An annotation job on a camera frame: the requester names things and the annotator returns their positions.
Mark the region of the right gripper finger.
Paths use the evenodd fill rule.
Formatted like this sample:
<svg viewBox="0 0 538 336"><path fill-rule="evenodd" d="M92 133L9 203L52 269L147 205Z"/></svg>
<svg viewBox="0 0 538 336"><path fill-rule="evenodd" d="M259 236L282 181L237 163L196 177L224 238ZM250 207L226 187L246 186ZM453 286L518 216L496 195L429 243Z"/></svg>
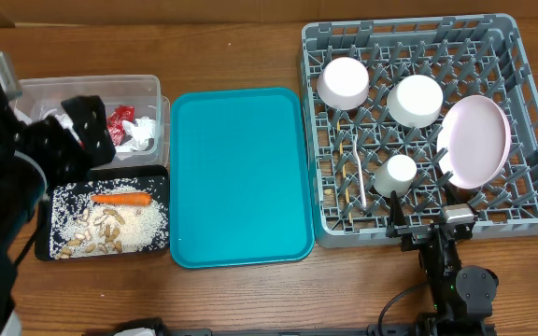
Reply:
<svg viewBox="0 0 538 336"><path fill-rule="evenodd" d="M446 196L446 206L467 203L467 198L463 196L459 189L452 184L445 183L443 185L443 190Z"/></svg>
<svg viewBox="0 0 538 336"><path fill-rule="evenodd" d="M395 190L389 195L389 218L388 218L388 231L397 231L407 226L403 209L400 205L399 197Z"/></svg>

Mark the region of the red snack wrapper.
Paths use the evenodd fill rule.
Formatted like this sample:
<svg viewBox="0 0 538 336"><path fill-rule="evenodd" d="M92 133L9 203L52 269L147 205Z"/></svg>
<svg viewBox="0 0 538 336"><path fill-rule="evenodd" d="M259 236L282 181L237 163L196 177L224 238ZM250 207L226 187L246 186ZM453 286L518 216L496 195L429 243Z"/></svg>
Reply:
<svg viewBox="0 0 538 336"><path fill-rule="evenodd" d="M115 108L114 112L106 120L107 130L109 136L115 146L119 146L126 132L123 127L124 121L134 122L135 119L135 108L129 105L119 105Z"/></svg>

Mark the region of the white cup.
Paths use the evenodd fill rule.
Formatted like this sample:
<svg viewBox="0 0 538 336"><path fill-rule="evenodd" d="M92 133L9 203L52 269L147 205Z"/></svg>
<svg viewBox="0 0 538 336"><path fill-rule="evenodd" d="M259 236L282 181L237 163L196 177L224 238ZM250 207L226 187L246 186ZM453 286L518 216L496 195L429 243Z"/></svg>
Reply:
<svg viewBox="0 0 538 336"><path fill-rule="evenodd" d="M394 155L376 170L374 188L383 197L389 198L393 191L403 196L410 190L417 171L412 158L403 154Z"/></svg>

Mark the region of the white tissue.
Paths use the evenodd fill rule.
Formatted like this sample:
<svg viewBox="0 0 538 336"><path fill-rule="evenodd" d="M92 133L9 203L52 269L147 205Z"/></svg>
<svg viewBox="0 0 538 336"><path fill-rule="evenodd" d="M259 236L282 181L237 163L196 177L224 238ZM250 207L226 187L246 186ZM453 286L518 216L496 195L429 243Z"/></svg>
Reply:
<svg viewBox="0 0 538 336"><path fill-rule="evenodd" d="M156 120L149 117L136 119L135 122L123 120L121 126L129 139L115 146L118 153L144 151L149 146L149 139L157 134Z"/></svg>

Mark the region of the white round plate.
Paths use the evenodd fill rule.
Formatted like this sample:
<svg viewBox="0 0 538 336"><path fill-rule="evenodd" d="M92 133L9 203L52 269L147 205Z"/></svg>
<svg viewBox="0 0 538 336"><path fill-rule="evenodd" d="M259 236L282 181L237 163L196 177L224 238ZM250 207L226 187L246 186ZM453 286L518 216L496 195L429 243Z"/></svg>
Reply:
<svg viewBox="0 0 538 336"><path fill-rule="evenodd" d="M438 161L450 173L449 183L460 189L479 188L503 168L511 146L511 130L503 110L482 95L456 102L441 123L436 148Z"/></svg>

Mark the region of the peanut shells and rice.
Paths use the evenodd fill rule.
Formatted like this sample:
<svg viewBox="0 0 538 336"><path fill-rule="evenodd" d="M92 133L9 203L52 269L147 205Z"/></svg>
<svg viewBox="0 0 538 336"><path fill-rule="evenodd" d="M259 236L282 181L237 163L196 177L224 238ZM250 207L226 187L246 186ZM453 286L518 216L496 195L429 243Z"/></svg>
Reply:
<svg viewBox="0 0 538 336"><path fill-rule="evenodd" d="M152 200L149 206L114 205L95 203L91 200L96 194L119 194L145 192L135 187L120 184L110 190L97 190L94 193L78 196L87 201L82 212L70 210L69 227L62 229L65 243L55 244L54 259L78 259L111 254L129 254L163 250L169 244L169 232L162 233L161 205ZM53 210L58 215L66 215L68 206L65 197L68 189L62 189L63 199L54 201Z"/></svg>

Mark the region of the orange carrot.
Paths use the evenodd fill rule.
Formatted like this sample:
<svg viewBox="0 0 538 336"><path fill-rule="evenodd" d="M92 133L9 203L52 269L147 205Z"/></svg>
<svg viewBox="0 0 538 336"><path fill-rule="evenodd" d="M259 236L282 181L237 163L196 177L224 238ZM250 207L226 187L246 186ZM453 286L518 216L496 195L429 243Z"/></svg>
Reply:
<svg viewBox="0 0 538 336"><path fill-rule="evenodd" d="M146 192L96 194L91 196L91 200L95 203L114 205L149 206L152 203L152 196Z"/></svg>

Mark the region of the white plastic fork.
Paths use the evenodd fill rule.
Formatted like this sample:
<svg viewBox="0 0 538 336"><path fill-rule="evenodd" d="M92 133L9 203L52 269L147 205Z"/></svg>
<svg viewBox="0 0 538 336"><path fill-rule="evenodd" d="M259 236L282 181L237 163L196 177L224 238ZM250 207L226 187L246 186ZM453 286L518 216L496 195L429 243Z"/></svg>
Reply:
<svg viewBox="0 0 538 336"><path fill-rule="evenodd" d="M365 195L365 189L364 189L364 180L363 180L363 172L362 172L362 164L361 164L361 158L358 152L358 136L354 134L352 136L352 154L354 157L354 160L357 165L357 176L358 176L358 182L359 182L359 195L361 198L361 206L362 208L366 208L367 201L366 201L366 195Z"/></svg>

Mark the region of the small white bowl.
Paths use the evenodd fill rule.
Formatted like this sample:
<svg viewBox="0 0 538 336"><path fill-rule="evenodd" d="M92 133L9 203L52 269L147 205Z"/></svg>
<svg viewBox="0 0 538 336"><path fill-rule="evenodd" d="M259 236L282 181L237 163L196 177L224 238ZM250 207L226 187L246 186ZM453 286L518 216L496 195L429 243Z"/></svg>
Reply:
<svg viewBox="0 0 538 336"><path fill-rule="evenodd" d="M392 88L387 97L387 109L404 127L424 128L436 121L443 101L443 90L434 79L412 75Z"/></svg>

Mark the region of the wooden chopstick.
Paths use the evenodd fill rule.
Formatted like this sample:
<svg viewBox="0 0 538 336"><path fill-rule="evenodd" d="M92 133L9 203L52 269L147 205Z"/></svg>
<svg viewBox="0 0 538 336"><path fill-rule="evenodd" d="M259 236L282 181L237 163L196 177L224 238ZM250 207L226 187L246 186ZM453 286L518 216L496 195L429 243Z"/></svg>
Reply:
<svg viewBox="0 0 538 336"><path fill-rule="evenodd" d="M342 209L347 210L348 207L350 206L349 191L348 191L349 184L348 184L347 168L346 168L348 154L343 149L343 144L344 144L346 133L341 133L340 121L336 122L336 131L337 131L337 138L340 139L340 142L338 145L339 162L337 163L336 168L342 177L342 184L339 187L339 196L342 196L345 200L345 204L342 206ZM344 213L342 217L346 220L345 223L343 224L344 231L352 231L351 227L353 225L353 220L351 216L351 211Z"/></svg>

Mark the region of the pink bowl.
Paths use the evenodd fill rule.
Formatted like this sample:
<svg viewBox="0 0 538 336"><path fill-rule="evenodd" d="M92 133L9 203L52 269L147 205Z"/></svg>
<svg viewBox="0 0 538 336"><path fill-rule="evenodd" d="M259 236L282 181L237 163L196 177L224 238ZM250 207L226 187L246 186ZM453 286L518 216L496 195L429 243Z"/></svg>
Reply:
<svg viewBox="0 0 538 336"><path fill-rule="evenodd" d="M320 100L339 110L351 110L361 106L368 97L368 91L368 70L360 61L350 57L330 61L317 83Z"/></svg>

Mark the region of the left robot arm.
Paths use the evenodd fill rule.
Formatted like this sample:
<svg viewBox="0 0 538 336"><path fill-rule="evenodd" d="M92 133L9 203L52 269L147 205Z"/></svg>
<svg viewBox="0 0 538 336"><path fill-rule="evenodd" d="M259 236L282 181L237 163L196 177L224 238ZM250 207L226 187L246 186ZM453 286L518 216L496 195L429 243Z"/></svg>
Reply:
<svg viewBox="0 0 538 336"><path fill-rule="evenodd" d="M48 192L80 180L115 156L99 97L63 101L73 121L66 129L54 117L30 123L18 119L10 104L20 96L11 62L0 51L0 335L21 334L11 289L23 257L11 259L7 252L22 225Z"/></svg>

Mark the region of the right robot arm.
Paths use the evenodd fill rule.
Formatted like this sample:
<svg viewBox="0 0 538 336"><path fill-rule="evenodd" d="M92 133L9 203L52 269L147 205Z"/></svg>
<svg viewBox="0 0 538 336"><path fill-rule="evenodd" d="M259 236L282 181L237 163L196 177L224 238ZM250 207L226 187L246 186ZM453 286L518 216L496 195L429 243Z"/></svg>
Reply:
<svg viewBox="0 0 538 336"><path fill-rule="evenodd" d="M389 196L386 235L401 240L403 252L416 250L426 281L410 287L389 301L377 321L383 335L383 318L393 303L423 287L432 294L432 313L421 313L404 329L405 335L494 335L495 328L485 323L492 316L492 303L499 285L498 276L479 266L461 263L457 242L473 238L477 213L471 205L460 203L456 193L445 186L448 205L438 220L423 227L407 224L396 192Z"/></svg>

